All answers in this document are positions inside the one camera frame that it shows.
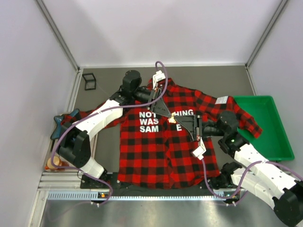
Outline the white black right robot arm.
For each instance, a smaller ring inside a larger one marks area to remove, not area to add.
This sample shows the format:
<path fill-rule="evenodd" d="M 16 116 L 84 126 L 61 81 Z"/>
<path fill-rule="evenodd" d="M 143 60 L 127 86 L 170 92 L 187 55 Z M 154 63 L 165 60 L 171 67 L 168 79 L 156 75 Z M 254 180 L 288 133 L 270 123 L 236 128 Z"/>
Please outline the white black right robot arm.
<path fill-rule="evenodd" d="M 303 220 L 303 179 L 283 171 L 279 163 L 270 162 L 239 132 L 236 115 L 224 111 L 217 121 L 203 120 L 200 115 L 178 116 L 172 113 L 170 123 L 179 123 L 199 142 L 192 155 L 204 161 L 204 139 L 220 136 L 220 148 L 234 159 L 223 166 L 221 174 L 207 183 L 209 190 L 235 185 L 264 201 L 285 225 L 295 227 Z"/>

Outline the red black plaid shirt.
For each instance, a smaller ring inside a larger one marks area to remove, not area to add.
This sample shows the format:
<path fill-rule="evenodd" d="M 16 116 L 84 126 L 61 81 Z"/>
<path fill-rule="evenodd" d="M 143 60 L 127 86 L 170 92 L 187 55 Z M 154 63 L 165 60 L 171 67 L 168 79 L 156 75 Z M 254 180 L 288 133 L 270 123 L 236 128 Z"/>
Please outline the red black plaid shirt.
<path fill-rule="evenodd" d="M 232 96 L 216 98 L 199 90 L 175 84 L 172 79 L 160 82 L 167 89 L 163 100 L 170 112 L 178 116 L 200 115 L 203 121 L 217 121 L 223 111 L 235 113 L 240 128 L 255 138 L 262 128 L 240 108 Z M 178 189 L 217 177 L 219 168 L 212 140 L 204 138 L 204 158 L 192 155 L 198 142 L 179 124 L 144 107 L 125 109 L 123 115 L 108 126 L 120 127 L 118 180 L 150 189 Z"/>

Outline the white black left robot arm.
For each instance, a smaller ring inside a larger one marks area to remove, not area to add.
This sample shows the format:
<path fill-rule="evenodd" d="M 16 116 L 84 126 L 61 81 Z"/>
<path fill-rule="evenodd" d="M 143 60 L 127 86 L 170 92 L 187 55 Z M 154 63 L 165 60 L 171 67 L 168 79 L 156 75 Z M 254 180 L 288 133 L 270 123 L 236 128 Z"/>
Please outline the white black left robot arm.
<path fill-rule="evenodd" d="M 129 70 L 120 88 L 98 109 L 75 123 L 65 123 L 55 152 L 68 163 L 93 179 L 101 180 L 106 170 L 91 154 L 91 140 L 111 122 L 123 115 L 124 109 L 148 106 L 161 100 L 164 89 L 158 84 L 168 82 L 165 72 L 159 70 L 152 77 L 152 89 L 141 87 L 142 78 L 136 70 Z"/>

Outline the small gold brooch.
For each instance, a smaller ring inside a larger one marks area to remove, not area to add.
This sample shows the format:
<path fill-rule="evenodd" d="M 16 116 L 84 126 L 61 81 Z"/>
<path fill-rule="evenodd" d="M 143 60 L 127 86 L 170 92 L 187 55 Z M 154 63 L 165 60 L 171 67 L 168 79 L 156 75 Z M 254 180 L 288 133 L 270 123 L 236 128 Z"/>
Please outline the small gold brooch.
<path fill-rule="evenodd" d="M 177 123 L 177 121 L 176 121 L 176 119 L 175 119 L 175 116 L 176 116 L 176 113 L 173 112 L 173 113 L 171 114 L 170 118 L 168 119 L 169 123 L 173 123 L 173 124 L 176 124 L 176 123 Z"/>

